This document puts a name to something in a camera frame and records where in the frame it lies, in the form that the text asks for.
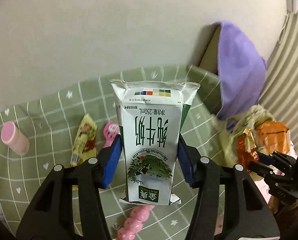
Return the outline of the right hand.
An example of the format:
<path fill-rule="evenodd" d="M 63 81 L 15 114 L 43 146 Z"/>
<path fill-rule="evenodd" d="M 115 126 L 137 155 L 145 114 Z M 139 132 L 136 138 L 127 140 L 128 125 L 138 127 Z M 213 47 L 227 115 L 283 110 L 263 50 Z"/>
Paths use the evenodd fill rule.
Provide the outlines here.
<path fill-rule="evenodd" d="M 268 202 L 268 207 L 274 215 L 278 214 L 279 212 L 291 211 L 295 209 L 297 206 L 298 200 L 295 203 L 289 205 L 275 196 L 271 196 Z"/>

